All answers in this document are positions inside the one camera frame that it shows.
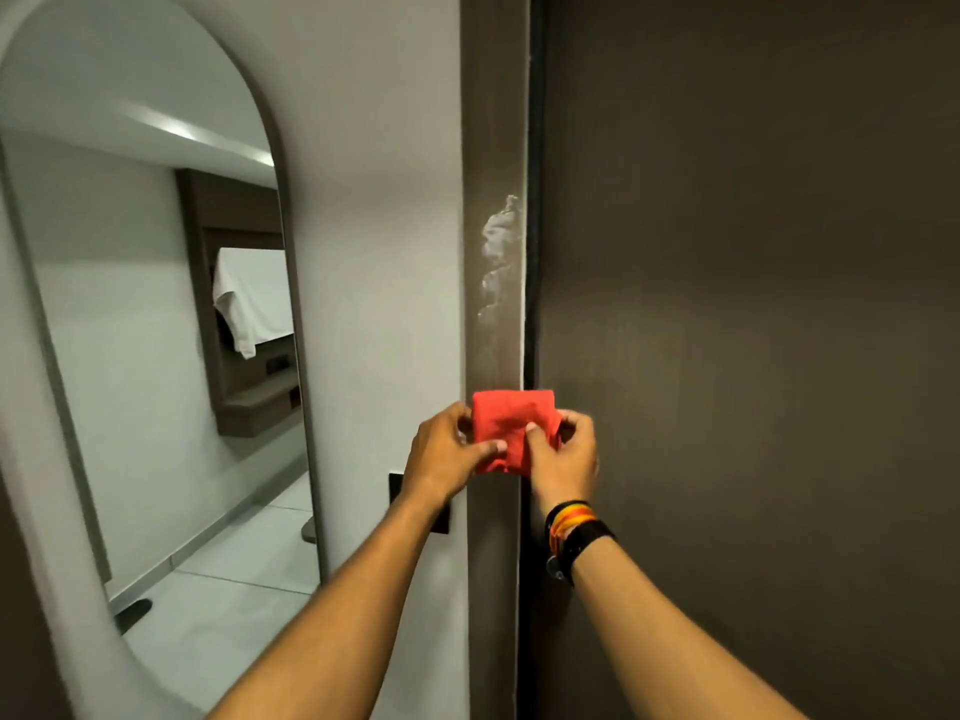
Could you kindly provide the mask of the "brown wooden door frame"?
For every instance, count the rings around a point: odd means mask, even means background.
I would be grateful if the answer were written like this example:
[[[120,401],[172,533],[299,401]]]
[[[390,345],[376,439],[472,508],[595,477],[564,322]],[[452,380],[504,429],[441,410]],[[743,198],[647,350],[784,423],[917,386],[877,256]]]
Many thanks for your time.
[[[464,384],[522,386],[531,0],[461,0]],[[471,720],[518,720],[522,483],[466,489]]]

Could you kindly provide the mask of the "dark brown door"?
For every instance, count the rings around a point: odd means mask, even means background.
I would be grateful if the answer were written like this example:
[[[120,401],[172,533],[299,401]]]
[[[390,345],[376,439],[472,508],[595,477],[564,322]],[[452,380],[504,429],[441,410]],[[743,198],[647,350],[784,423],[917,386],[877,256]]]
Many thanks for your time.
[[[816,720],[960,720],[960,0],[543,0],[536,375]]]

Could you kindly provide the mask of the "person's left hand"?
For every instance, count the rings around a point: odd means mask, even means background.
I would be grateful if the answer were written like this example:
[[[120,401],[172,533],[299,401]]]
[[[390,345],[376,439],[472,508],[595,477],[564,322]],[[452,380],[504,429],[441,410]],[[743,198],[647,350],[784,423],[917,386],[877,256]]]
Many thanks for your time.
[[[400,497],[436,516],[486,460],[472,460],[472,410],[462,401],[420,423],[404,468]]]

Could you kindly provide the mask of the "person's right hand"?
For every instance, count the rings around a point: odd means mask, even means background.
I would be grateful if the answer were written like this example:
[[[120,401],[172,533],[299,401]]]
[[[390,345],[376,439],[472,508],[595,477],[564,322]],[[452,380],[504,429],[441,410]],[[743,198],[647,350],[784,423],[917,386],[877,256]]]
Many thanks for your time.
[[[531,466],[532,493],[544,518],[556,506],[590,502],[598,474],[598,449],[593,419],[575,410],[559,409],[560,445],[542,466]]]

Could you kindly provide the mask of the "person's right forearm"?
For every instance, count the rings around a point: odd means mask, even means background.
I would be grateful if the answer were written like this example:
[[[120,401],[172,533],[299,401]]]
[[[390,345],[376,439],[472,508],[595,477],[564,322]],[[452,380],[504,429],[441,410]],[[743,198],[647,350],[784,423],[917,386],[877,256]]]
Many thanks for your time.
[[[572,564],[574,588],[643,720],[809,720],[674,605],[610,536]]]

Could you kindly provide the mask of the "black wristband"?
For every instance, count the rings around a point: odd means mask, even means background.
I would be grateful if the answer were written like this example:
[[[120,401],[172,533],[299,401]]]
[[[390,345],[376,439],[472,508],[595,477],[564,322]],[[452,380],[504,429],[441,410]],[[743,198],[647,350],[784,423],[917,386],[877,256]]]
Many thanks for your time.
[[[599,518],[591,518],[573,527],[559,543],[557,564],[564,580],[574,586],[573,565],[593,543],[601,539],[617,540],[615,533]]]

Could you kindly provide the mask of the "black wall switch plate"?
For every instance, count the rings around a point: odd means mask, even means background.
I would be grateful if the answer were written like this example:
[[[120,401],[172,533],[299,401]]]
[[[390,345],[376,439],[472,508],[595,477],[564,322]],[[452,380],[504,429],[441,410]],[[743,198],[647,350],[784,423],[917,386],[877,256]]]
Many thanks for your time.
[[[388,473],[389,503],[393,505],[402,494],[404,475],[401,472]],[[451,505],[447,502],[437,513],[430,532],[439,535],[450,533]]]

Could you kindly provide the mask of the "red cloth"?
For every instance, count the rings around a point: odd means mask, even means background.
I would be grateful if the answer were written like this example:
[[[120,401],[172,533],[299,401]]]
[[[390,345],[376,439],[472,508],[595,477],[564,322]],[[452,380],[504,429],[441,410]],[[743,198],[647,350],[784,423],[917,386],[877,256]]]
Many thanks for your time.
[[[531,457],[526,426],[536,424],[548,444],[561,444],[563,417],[551,389],[490,389],[474,392],[471,399],[472,433],[475,442],[502,441],[506,450],[479,465],[476,472],[505,473],[528,477]]]

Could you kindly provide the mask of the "person's left forearm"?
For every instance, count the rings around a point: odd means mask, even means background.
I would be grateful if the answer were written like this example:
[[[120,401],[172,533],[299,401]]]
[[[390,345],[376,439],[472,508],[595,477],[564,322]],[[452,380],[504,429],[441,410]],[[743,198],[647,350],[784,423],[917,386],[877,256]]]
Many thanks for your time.
[[[357,551],[205,720],[370,720],[418,561],[449,502],[405,481]]]

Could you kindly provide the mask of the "arched wall mirror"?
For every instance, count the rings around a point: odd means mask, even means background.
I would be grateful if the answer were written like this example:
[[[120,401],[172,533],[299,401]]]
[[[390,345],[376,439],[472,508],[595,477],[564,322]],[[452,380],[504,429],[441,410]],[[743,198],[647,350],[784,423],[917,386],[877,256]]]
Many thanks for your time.
[[[172,0],[45,0],[0,64],[18,243],[109,613],[189,720],[322,576],[262,113]]]

